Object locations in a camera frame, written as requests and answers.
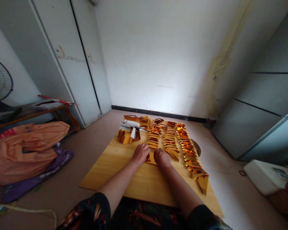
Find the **white box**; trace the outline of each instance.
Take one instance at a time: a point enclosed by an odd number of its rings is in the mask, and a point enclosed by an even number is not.
[[[288,181],[288,168],[258,160],[252,160],[244,166],[244,171],[265,196],[285,189]]]

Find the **person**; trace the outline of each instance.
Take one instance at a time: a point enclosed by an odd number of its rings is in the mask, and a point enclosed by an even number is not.
[[[149,152],[148,145],[138,145],[131,160],[92,197],[79,202],[57,229],[231,229],[204,205],[173,168],[170,156],[161,148],[154,151],[154,158],[180,209],[125,197],[122,199]]]

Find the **black baseboard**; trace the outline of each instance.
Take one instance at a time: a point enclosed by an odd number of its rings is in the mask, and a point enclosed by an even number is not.
[[[118,105],[112,105],[112,109],[128,111],[128,112],[143,113],[143,114],[155,115],[155,116],[161,116],[161,117],[175,118],[175,119],[180,119],[180,120],[188,120],[188,121],[194,121],[194,122],[200,122],[200,123],[206,122],[205,118],[188,117],[188,116],[183,116],[183,115],[129,108],[129,107],[123,107],[123,106],[118,106]]]

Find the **forearm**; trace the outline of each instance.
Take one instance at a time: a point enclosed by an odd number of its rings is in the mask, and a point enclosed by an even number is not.
[[[173,166],[162,169],[162,171],[170,184],[171,191],[183,213],[184,218],[187,219],[194,208],[204,204],[203,201],[181,177],[181,175],[179,175]]]
[[[107,197],[111,209],[111,218],[138,167],[133,160],[129,161],[97,190],[97,192],[101,192]]]

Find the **purple bag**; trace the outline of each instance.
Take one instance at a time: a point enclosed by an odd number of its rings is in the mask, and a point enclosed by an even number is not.
[[[58,170],[60,170],[67,162],[74,157],[73,151],[65,151],[59,149],[56,145],[54,151],[58,154],[58,157],[53,160],[51,165],[45,172],[38,176],[22,180],[13,184],[9,184],[3,189],[3,202],[10,203],[25,195],[28,191],[39,185],[49,177],[53,176]]]

